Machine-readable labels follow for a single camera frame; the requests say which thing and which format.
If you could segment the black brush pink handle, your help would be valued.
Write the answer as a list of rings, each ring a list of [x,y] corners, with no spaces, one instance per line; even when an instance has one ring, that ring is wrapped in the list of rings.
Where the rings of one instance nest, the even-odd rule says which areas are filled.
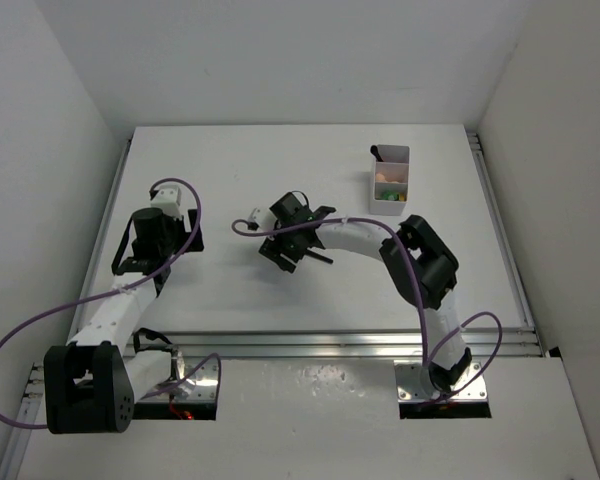
[[[375,158],[375,161],[377,163],[384,162],[384,159],[383,159],[382,155],[380,154],[379,147],[377,145],[372,145],[370,147],[370,153]]]

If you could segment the large black makeup brush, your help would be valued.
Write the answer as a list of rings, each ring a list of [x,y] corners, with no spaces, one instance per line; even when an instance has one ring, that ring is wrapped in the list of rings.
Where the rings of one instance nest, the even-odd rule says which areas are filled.
[[[307,251],[305,256],[318,260],[320,262],[326,263],[328,265],[332,265],[334,263],[334,260],[332,260],[331,258],[328,258],[324,255],[321,255],[319,253],[313,252],[313,251]]]

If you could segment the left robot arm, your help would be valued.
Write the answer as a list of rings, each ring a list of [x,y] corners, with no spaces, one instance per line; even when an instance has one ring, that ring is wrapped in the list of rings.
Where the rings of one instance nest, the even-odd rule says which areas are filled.
[[[134,405],[171,373],[168,348],[123,353],[149,305],[171,273],[171,262],[204,249],[200,213],[175,207],[135,211],[111,264],[112,295],[64,346],[44,361],[47,428],[53,434],[121,433]]]

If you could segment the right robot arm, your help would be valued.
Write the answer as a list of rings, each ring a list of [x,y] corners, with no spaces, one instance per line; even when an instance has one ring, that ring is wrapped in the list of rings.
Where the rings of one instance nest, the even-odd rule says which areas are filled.
[[[409,216],[394,231],[376,220],[335,214],[331,206],[313,210],[288,192],[268,213],[254,210],[247,224],[251,233],[266,235],[259,254],[288,273],[314,249],[381,262],[400,297],[417,310],[423,365],[433,388],[449,394],[472,360],[454,307],[458,260],[421,216]]]

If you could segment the green tube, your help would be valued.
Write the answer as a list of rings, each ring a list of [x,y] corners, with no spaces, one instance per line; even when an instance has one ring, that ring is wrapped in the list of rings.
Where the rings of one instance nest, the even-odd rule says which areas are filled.
[[[384,201],[399,201],[400,193],[396,191],[384,191],[381,194],[381,199]]]

